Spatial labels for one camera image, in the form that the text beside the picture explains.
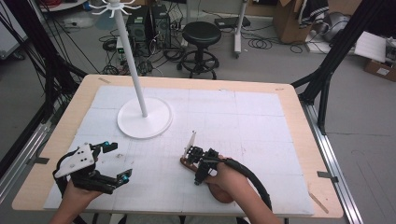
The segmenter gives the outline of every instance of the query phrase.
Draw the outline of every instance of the stool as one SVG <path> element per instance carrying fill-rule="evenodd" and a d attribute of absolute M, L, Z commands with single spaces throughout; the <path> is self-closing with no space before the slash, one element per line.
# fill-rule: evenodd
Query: stool
<path fill-rule="evenodd" d="M 198 50 L 186 53 L 181 58 L 180 63 L 177 64 L 177 70 L 181 70 L 183 66 L 190 71 L 190 78 L 192 78 L 192 75 L 212 72 L 212 79 L 216 79 L 216 73 L 213 69 L 219 67 L 219 60 L 215 55 L 204 51 L 204 49 L 220 40 L 220 29 L 206 21 L 194 21 L 184 27 L 182 35 L 189 44 L 195 45 Z"/>

